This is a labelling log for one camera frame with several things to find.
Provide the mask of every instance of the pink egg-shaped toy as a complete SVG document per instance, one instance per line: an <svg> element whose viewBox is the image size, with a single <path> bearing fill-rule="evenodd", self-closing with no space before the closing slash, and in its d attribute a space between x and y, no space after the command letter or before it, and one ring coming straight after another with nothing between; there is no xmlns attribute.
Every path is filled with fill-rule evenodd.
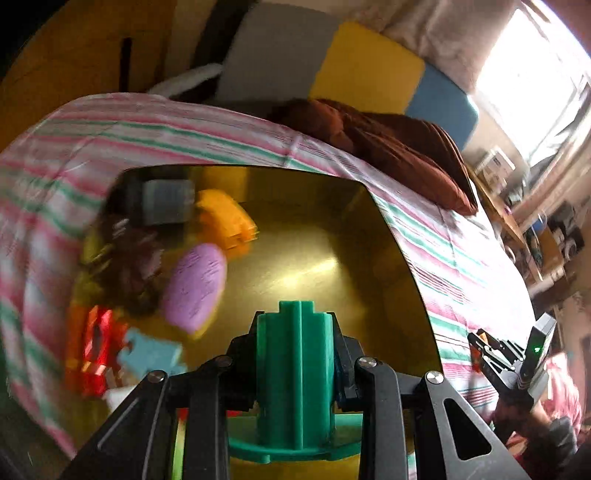
<svg viewBox="0 0 591 480"><path fill-rule="evenodd" d="M168 323L202 333L222 295L226 270L226 257L217 245L192 248L178 262L162 297L161 310Z"/></svg>

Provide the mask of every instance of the green mount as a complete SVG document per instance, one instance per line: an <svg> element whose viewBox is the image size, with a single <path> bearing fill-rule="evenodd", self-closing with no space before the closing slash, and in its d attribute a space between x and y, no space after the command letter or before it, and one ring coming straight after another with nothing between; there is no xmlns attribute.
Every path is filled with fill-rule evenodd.
<svg viewBox="0 0 591 480"><path fill-rule="evenodd" d="M362 414L335 415L332 317L281 301L256 324L258 416L228 419L230 455L257 463L339 460L361 451Z"/></svg>

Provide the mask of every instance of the blue puzzle piece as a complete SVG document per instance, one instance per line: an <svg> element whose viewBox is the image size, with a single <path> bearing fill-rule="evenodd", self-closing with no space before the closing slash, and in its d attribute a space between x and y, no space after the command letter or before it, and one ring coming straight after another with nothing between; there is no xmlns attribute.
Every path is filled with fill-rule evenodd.
<svg viewBox="0 0 591 480"><path fill-rule="evenodd" d="M164 370L168 375L187 371L187 366L178 362L183 352L180 343L158 340L135 328L127 331L125 341L131 343L131 349L123 348L117 355L117 362L139 380L152 370Z"/></svg>

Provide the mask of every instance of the striped blanket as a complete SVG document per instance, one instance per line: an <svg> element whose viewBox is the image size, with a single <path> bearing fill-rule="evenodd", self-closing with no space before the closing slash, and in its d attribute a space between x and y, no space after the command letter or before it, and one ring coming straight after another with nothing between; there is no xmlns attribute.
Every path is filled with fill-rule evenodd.
<svg viewBox="0 0 591 480"><path fill-rule="evenodd" d="M68 103L0 155L0 319L11 391L69 454L60 424L66 309L87 227L124 169L261 165L364 183L413 272L443 370L486 419L495 390L471 369L469 330L525 342L534 315L486 216L441 210L358 158L251 116L117 93Z"/></svg>

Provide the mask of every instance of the pink clothing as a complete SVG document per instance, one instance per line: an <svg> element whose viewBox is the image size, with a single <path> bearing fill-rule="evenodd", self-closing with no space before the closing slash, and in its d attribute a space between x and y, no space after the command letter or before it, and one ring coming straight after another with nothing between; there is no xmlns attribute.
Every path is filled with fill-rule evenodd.
<svg viewBox="0 0 591 480"><path fill-rule="evenodd" d="M579 401L579 390L567 369L564 353L559 353L546 360L546 369L550 375L548 399L542 402L546 414L551 419L570 418L574 435L578 436L583 420L583 411Z"/></svg>

